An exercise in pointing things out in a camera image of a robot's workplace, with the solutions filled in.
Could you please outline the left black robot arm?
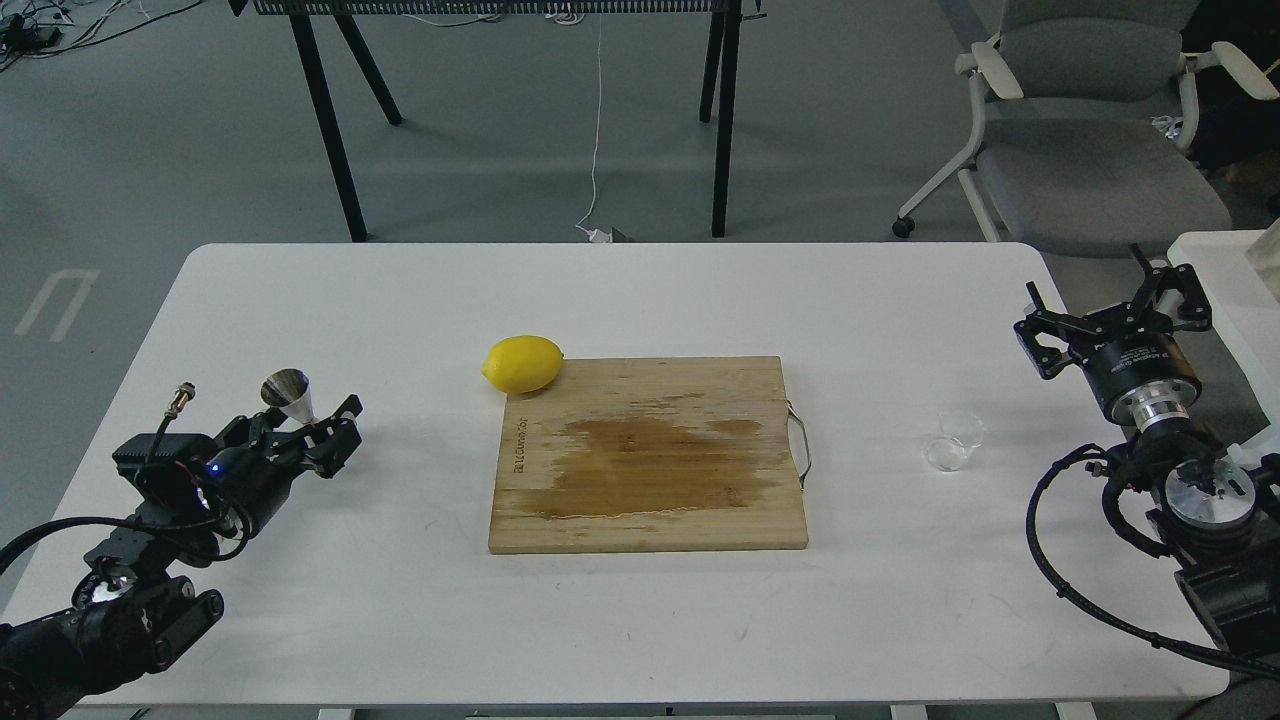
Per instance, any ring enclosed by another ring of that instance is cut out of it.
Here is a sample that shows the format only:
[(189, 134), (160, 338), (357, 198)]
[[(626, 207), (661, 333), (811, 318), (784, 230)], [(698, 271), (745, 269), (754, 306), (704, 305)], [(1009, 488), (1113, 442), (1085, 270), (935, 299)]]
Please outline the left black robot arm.
[(87, 696), (168, 670), (225, 612), (219, 591), (198, 592), (170, 566), (236, 557), (276, 515), (296, 478), (334, 477), (361, 445), (356, 395), (317, 416), (308, 378), (297, 369), (271, 374), (260, 395), (262, 411), (233, 418), (216, 436), (173, 433), (195, 397), (191, 383), (179, 386), (157, 428), (111, 456), (141, 496), (128, 518), (52, 520), (4, 546), (9, 568), (56, 532), (111, 528), (86, 553), (88, 571), (68, 609), (3, 625), (5, 719), (56, 719)]

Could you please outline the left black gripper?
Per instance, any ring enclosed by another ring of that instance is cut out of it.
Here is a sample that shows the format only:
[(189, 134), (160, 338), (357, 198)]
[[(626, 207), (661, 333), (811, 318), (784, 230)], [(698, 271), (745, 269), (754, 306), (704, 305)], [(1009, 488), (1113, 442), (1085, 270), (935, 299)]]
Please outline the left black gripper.
[[(355, 419), (364, 410), (349, 395), (328, 418), (305, 421), (311, 404), (302, 397), (283, 407), (233, 418), (218, 434), (196, 436), (196, 477), (206, 496), (239, 515), (248, 538), (255, 538), (288, 500), (292, 482), (302, 471), (333, 478), (361, 445)], [(288, 418), (298, 430), (279, 432)]]

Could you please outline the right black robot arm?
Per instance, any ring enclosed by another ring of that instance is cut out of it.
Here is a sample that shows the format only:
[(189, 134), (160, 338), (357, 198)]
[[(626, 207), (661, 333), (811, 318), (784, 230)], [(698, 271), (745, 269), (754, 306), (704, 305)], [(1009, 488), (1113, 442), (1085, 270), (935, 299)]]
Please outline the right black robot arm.
[[(1042, 475), (1025, 516), (1030, 556), (1057, 597), (1089, 616), (1157, 650), (1276, 680), (1277, 455), (1242, 468), (1220, 436), (1190, 416), (1202, 384), (1174, 336), (1208, 331), (1210, 301), (1193, 266), (1155, 265), (1139, 246), (1130, 251), (1144, 277), (1125, 302), (1074, 316), (1048, 310), (1038, 288), (1027, 287), (1030, 306), (1014, 329), (1039, 377), (1080, 368), (1105, 419), (1132, 430), (1110, 448), (1083, 445)], [(1103, 478), (1101, 509), (1112, 532), (1151, 557), (1178, 562), (1176, 587), (1211, 646), (1121, 620), (1052, 566), (1037, 514), (1052, 480), (1078, 462)]]

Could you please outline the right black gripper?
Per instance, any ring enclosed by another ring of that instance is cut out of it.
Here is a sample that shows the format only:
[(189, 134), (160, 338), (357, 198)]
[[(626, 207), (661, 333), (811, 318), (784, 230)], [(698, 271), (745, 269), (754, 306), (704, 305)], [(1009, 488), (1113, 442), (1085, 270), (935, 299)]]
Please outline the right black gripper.
[(1149, 429), (1187, 421), (1202, 383), (1172, 334), (1210, 331), (1212, 309), (1190, 264), (1156, 265), (1138, 243), (1129, 249), (1144, 279), (1128, 307), (1084, 318), (1051, 311), (1036, 283), (1027, 282), (1030, 305), (1012, 328), (1041, 379), (1080, 366), (1112, 424)]

